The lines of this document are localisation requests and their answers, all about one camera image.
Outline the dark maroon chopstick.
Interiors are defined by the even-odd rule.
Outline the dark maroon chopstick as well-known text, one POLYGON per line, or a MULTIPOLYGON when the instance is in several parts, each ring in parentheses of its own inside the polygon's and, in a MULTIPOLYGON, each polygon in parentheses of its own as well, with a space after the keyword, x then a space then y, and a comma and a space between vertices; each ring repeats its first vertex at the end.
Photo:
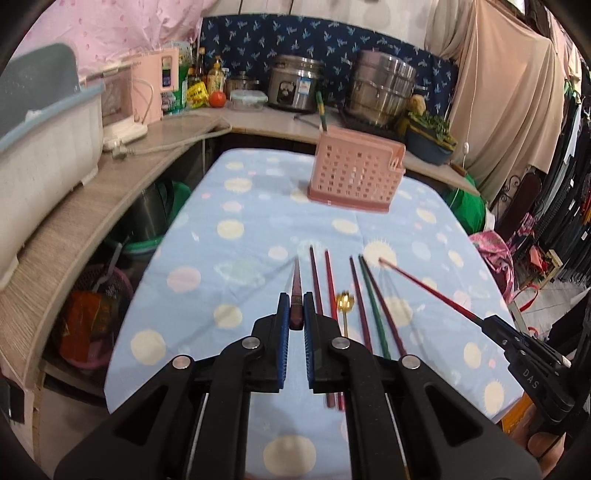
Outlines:
POLYGON ((290 293, 290 330, 300 331, 304 328, 303 293, 301 292, 301 268, 298 257, 294 259, 294 276, 290 293))

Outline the green plastic bag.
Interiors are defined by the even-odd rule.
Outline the green plastic bag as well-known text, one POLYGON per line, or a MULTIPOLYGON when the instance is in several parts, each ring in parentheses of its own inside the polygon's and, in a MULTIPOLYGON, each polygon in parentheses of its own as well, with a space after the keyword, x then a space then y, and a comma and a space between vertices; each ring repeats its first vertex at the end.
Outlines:
POLYGON ((486 224, 486 204, 481 196, 461 189, 450 190, 444 197, 457 221, 468 235, 484 230, 486 224))

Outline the wooden counter shelf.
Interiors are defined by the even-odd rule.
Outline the wooden counter shelf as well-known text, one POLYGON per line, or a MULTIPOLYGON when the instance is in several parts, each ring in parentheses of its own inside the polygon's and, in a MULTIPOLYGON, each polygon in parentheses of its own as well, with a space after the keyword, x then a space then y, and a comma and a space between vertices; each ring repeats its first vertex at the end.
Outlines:
POLYGON ((1 356, 21 388, 37 381, 39 361, 55 318, 86 262, 138 197, 188 148, 189 139, 225 125, 232 133, 315 144, 318 117, 297 120, 272 108, 249 113, 204 109, 168 116, 149 126, 134 154, 101 156, 96 176, 69 193, 44 219, 20 252, 1 293, 1 356))

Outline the pink plastic utensil holder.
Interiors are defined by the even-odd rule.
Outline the pink plastic utensil holder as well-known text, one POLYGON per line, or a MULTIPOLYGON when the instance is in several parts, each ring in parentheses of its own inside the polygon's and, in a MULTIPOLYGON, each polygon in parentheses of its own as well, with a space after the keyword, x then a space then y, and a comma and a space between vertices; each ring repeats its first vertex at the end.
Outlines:
POLYGON ((405 155, 400 142, 330 125, 318 138, 308 198, 387 213, 406 172, 405 155))

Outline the glass food container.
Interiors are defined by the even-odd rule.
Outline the glass food container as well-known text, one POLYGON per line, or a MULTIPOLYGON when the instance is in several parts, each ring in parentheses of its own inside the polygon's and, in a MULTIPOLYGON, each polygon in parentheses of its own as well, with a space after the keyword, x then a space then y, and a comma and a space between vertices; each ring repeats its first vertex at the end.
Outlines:
POLYGON ((235 89, 230 92, 230 107, 235 111, 259 111, 269 98, 259 90, 235 89))

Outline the purple-red chopstick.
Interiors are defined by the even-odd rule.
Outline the purple-red chopstick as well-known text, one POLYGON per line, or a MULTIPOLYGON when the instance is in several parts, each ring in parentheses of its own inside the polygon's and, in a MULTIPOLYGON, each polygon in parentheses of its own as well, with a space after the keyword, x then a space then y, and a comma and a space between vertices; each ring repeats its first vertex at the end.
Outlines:
POLYGON ((396 343, 396 345, 397 345, 400 357, 404 357, 407 354, 407 350, 406 350, 404 343, 402 341, 402 338, 399 334, 396 323, 394 323, 393 316, 388 308, 388 305, 387 305, 387 302, 384 298, 384 295, 382 294, 380 287, 379 287, 372 271, 370 271, 370 267, 369 267, 365 257, 361 256, 361 262, 363 264, 363 267, 365 267, 365 269, 366 269, 366 272, 367 272, 369 279, 370 279, 370 283, 372 284, 373 289, 378 297, 378 301, 380 303, 380 306, 382 307, 382 309, 384 311, 384 315, 386 317, 386 320, 388 322, 388 325, 389 325, 392 335, 394 337, 394 343, 396 343))

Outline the gold fork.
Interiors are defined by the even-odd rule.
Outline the gold fork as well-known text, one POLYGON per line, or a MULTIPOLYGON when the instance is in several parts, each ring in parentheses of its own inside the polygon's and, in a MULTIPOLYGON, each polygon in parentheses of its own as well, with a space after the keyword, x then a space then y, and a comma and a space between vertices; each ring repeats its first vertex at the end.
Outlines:
POLYGON ((342 291, 335 296, 335 305, 342 316, 342 333, 345 337, 349 336, 349 313, 355 306, 355 297, 349 291, 342 291))

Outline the white dish rack bin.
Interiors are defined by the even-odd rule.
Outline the white dish rack bin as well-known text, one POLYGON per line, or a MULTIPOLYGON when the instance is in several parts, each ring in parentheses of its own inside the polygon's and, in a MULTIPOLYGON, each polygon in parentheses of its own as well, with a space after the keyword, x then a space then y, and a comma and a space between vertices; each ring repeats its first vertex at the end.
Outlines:
POLYGON ((98 171, 102 83, 83 87, 71 48, 13 58, 1 75, 1 284, 50 211, 98 171))

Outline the stainless steel steamer pot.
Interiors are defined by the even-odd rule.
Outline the stainless steel steamer pot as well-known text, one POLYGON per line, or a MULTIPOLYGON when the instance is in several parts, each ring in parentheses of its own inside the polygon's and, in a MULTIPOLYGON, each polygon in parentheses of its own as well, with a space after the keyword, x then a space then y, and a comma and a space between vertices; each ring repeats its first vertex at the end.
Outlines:
POLYGON ((404 60, 363 50, 353 63, 345 111, 360 121, 387 128, 405 111, 416 79, 417 70, 404 60))

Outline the potato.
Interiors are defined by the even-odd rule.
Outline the potato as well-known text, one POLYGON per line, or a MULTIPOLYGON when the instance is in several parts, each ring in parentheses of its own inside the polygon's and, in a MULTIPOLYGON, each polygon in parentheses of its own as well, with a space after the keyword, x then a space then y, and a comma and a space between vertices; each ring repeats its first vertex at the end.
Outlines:
POLYGON ((425 98, 422 95, 414 94, 408 101, 408 110, 415 115, 422 116, 427 111, 425 98))

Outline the pink curtain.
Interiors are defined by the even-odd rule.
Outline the pink curtain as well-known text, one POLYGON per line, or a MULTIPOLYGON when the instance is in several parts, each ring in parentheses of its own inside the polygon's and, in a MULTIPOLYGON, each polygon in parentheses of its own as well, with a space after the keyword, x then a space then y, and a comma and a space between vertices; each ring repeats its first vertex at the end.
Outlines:
POLYGON ((24 55, 53 43, 68 45, 84 76, 136 53, 197 38, 213 0, 60 0, 41 14, 18 45, 24 55))

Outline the blue polka dot tablecloth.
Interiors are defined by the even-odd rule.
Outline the blue polka dot tablecloth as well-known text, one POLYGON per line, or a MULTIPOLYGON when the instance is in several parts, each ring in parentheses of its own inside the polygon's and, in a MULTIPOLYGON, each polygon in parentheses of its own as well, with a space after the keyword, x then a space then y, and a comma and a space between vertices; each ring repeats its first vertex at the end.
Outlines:
MULTIPOLYGON (((191 194, 156 249, 126 313, 104 394, 117 409, 179 354, 214 356, 273 314, 290 292, 298 257, 304 291, 314 292, 314 247, 323 300, 325 250, 335 292, 355 296, 359 276, 373 351, 382 354, 359 255, 365 257, 407 352, 424 360, 492 420, 521 396, 502 350, 480 329, 379 258, 479 316, 508 317, 478 251, 441 196, 404 178, 387 213, 342 209, 308 199, 314 160, 283 151, 222 154, 191 194)), ((358 305, 349 337, 363 343, 358 305)))

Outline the green chopstick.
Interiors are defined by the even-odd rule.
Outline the green chopstick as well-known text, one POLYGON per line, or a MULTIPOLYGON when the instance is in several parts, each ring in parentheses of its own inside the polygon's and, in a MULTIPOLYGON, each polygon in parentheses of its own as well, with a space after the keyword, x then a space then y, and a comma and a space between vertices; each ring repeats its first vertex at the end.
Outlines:
POLYGON ((381 345, 382 355, 384 358, 391 360, 391 358, 392 358, 391 352, 390 352, 389 344, 388 344, 388 341, 386 338, 386 332, 385 332, 385 328, 383 325, 380 308, 378 306, 378 301, 377 301, 377 298, 375 295, 375 291, 374 291, 372 282, 370 282, 370 276, 369 276, 369 270, 367 267, 367 263, 362 255, 359 255, 358 258, 359 258, 359 262, 360 262, 360 266, 361 266, 361 270, 362 270, 363 281, 365 281, 366 288, 368 291, 368 296, 370 299, 370 307, 372 308, 374 321, 375 321, 375 325, 376 325, 376 329, 378 332, 378 337, 379 337, 379 341, 380 341, 380 345, 381 345))
POLYGON ((325 117, 325 103, 322 100, 321 91, 315 92, 315 100, 317 100, 318 116, 321 119, 321 127, 323 132, 328 132, 327 117, 325 117))

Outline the dark red chopstick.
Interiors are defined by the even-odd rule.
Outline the dark red chopstick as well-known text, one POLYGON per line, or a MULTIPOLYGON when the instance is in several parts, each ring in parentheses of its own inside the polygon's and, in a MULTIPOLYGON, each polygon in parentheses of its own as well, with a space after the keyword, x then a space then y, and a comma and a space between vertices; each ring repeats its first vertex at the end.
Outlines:
POLYGON ((349 267, 351 267, 352 276, 353 276, 353 286, 355 287, 356 292, 356 305, 358 305, 359 312, 360 312, 360 322, 362 327, 362 334, 363 334, 363 344, 366 348, 373 352, 372 346, 372 339, 370 338, 370 329, 368 318, 366 314, 365 304, 363 303, 363 294, 360 286, 359 276, 356 272, 356 264, 353 261, 353 257, 349 257, 349 267))

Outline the bright red chopstick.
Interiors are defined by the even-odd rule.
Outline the bright red chopstick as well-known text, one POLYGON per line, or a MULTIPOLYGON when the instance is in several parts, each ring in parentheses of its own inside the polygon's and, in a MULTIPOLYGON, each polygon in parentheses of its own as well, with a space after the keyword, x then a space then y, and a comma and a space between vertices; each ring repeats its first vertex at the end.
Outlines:
MULTIPOLYGON (((337 300, 335 299, 335 282, 334 282, 334 275, 332 275, 332 262, 331 262, 331 255, 329 255, 329 250, 325 250, 325 268, 327 269, 327 279, 328 279, 328 288, 329 288, 329 307, 331 308, 331 317, 338 322, 338 309, 337 309, 337 300)), ((337 406, 339 411, 345 411, 345 401, 342 398, 342 393, 335 394, 335 400, 337 400, 337 406)))

